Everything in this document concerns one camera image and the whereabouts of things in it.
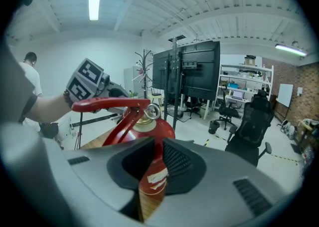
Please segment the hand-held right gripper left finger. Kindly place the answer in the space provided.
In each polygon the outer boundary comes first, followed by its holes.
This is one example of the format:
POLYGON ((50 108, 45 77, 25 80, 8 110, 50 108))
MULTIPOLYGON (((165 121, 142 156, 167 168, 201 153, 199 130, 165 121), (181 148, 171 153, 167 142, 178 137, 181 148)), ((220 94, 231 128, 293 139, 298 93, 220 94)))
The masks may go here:
POLYGON ((45 139, 44 145, 54 180, 73 222, 133 222, 123 212, 135 192, 117 185, 107 170, 110 158, 153 143, 152 138, 103 148, 68 151, 45 139))

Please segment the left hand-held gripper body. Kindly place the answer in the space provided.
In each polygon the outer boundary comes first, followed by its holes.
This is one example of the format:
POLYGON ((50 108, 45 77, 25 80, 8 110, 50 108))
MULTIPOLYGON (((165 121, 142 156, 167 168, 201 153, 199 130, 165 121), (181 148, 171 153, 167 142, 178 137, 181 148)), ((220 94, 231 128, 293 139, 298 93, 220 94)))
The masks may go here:
POLYGON ((85 58, 67 83, 71 101, 81 101, 99 96, 109 85, 110 76, 104 69, 85 58))

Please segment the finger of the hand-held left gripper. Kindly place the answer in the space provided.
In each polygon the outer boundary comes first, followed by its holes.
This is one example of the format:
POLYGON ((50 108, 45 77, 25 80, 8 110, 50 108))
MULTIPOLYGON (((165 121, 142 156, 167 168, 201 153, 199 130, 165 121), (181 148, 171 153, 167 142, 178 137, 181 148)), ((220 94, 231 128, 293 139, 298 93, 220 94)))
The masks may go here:
POLYGON ((109 97, 125 97, 125 98, 129 98, 129 94, 127 93, 126 90, 124 90, 123 88, 111 88, 109 90, 109 97))

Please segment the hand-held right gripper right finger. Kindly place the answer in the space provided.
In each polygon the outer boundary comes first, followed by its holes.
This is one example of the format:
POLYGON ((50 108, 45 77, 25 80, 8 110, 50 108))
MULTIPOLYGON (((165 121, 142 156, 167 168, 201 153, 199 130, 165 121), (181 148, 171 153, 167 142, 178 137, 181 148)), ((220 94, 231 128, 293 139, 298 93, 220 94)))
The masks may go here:
POLYGON ((173 140, 206 164, 201 181, 184 194, 168 195, 151 216, 153 227, 266 226, 291 196, 255 166, 229 152, 173 140))

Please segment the red fire extinguisher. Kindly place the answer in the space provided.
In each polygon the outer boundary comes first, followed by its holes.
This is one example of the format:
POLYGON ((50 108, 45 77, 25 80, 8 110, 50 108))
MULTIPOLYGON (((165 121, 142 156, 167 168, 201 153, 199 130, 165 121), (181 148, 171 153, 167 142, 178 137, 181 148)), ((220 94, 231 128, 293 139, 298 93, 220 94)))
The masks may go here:
POLYGON ((168 167, 163 161, 163 139, 175 138, 173 128, 160 117, 160 109, 148 99, 91 98, 72 105, 75 112, 92 112, 103 108, 126 107, 123 119, 106 138, 103 146, 115 145, 142 137, 155 139, 154 157, 142 174, 139 190, 145 195, 157 195, 164 191, 168 167))

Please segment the person's left forearm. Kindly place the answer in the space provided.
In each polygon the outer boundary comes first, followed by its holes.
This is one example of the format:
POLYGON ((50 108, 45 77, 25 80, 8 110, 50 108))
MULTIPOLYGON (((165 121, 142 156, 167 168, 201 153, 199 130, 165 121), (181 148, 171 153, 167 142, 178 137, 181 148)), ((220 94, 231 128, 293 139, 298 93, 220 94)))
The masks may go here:
POLYGON ((21 118, 28 118, 39 123, 52 123, 71 111, 73 102, 69 92, 50 97, 38 97, 31 94, 23 111, 21 118))

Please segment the white cabinet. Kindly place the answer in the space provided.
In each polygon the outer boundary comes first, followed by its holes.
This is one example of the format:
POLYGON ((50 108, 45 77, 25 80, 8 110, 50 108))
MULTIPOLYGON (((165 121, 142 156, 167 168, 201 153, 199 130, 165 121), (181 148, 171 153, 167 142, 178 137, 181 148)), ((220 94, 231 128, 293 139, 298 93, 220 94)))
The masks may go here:
POLYGON ((144 89, 142 79, 143 74, 140 74, 138 66, 132 66, 124 69, 124 88, 133 98, 144 98, 144 89))

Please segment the black coat rack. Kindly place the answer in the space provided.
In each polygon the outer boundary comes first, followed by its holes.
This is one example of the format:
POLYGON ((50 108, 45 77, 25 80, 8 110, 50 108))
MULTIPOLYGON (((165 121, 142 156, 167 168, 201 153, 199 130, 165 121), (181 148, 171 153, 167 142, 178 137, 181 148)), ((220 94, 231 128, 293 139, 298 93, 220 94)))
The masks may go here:
POLYGON ((145 49, 143 50, 143 54, 139 54, 137 52, 135 52, 136 55, 138 55, 141 59, 138 61, 138 65, 141 67, 142 69, 142 73, 141 73, 141 79, 139 81, 139 83, 142 83, 142 89, 143 89, 143 96, 144 96, 144 99, 147 99, 147 89, 148 89, 148 86, 147 86, 147 82, 148 81, 152 81, 151 78, 149 78, 148 74, 147 74, 147 71, 149 70, 149 67, 151 65, 153 65, 153 62, 151 62, 150 64, 147 64, 147 57, 150 55, 152 51, 149 50, 149 51, 145 51, 145 49))

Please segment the pale wooden stool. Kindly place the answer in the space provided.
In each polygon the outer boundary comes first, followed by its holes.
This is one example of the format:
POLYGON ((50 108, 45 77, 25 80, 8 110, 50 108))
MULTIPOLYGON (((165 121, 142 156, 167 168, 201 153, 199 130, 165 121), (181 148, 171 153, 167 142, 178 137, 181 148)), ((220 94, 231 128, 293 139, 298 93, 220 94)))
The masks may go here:
POLYGON ((162 94, 161 92, 155 91, 152 87, 151 87, 150 100, 152 101, 152 103, 156 103, 159 106, 159 109, 161 112, 164 110, 164 107, 163 107, 164 94, 162 94))

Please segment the black high-back office chair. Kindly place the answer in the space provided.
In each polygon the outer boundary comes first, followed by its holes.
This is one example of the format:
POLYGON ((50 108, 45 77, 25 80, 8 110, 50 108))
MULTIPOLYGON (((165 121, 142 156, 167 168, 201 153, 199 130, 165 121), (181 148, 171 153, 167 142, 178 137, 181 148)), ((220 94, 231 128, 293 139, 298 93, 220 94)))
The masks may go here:
POLYGON ((262 152, 259 152, 259 148, 273 117, 274 111, 268 100, 256 98, 246 103, 239 128, 231 127, 229 130, 225 151, 239 156, 255 167, 258 166, 259 159, 265 153, 272 153, 268 142, 262 152))

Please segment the black trash bin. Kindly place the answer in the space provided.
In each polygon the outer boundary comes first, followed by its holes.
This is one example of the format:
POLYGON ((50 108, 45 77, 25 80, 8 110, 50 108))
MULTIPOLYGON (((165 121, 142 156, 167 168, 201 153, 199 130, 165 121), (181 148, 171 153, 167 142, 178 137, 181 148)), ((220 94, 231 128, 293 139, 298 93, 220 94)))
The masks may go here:
POLYGON ((220 127, 220 123, 219 123, 219 121, 217 121, 217 120, 212 120, 212 121, 210 121, 210 123, 209 123, 209 129, 208 129, 208 132, 210 133, 210 134, 215 134, 216 133, 216 131, 217 131, 217 129, 220 127))

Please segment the black display stand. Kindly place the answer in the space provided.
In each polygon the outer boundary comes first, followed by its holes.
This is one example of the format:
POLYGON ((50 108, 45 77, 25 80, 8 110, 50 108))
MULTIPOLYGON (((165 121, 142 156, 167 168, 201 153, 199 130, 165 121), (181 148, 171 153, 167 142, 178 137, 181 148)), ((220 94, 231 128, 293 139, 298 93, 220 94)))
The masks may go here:
POLYGON ((179 111, 179 98, 183 101, 183 95, 181 94, 182 88, 182 53, 178 51, 177 38, 172 38, 172 55, 167 57, 165 61, 165 79, 164 79, 164 120, 167 120, 167 106, 168 106, 168 96, 169 96, 169 84, 170 82, 175 82, 174 86, 174 108, 173 108, 173 124, 172 128, 175 130, 177 123, 177 113, 179 111))

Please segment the person's black shirt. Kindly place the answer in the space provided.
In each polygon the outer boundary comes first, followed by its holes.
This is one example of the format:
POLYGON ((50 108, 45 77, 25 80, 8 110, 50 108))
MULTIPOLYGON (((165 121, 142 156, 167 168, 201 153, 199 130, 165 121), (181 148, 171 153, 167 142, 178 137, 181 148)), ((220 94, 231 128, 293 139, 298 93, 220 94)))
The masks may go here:
POLYGON ((34 86, 5 43, 0 44, 0 123, 20 122, 34 106, 34 86))

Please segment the white desk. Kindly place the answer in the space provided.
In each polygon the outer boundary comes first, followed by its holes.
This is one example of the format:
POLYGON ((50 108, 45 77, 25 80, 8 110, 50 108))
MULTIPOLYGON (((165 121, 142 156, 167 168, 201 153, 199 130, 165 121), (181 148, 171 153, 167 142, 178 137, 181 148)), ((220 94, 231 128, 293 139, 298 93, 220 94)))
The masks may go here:
MULTIPOLYGON (((223 96, 222 96, 222 95, 218 95, 215 100, 213 100, 212 102, 210 102, 210 100, 208 100, 207 103, 204 105, 205 111, 204 111, 204 115, 203 115, 203 120, 206 120, 207 116, 208 116, 214 109, 218 109, 218 107, 215 106, 215 104, 216 104, 216 102, 217 102, 217 99, 222 100, 222 99, 223 99, 223 96)), ((227 100, 238 101, 238 102, 241 102, 242 104, 249 102, 248 99, 236 99, 236 98, 232 98, 232 97, 229 96, 229 95, 226 95, 226 96, 225 96, 225 99, 226 99, 226 101, 227 101, 227 100)))

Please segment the whiteboard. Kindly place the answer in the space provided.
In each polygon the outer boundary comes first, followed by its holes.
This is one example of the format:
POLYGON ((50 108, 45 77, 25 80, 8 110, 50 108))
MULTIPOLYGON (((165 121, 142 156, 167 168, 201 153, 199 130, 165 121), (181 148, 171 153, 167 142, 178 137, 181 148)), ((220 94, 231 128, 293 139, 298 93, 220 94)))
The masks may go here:
POLYGON ((292 84, 280 84, 277 102, 286 107, 289 107, 292 94, 293 94, 292 84))

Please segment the white shelf rack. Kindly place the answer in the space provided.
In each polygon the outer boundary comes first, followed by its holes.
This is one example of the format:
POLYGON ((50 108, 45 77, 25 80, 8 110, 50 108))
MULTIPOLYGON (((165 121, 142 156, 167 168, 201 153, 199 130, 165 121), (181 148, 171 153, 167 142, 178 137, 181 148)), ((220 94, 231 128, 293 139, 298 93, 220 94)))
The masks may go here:
POLYGON ((218 95, 223 96, 223 90, 229 96, 233 94, 233 91, 241 91, 243 92, 243 99, 248 99, 250 102, 259 90, 264 90, 266 98, 270 100, 274 67, 221 64, 219 71, 216 97, 218 95))

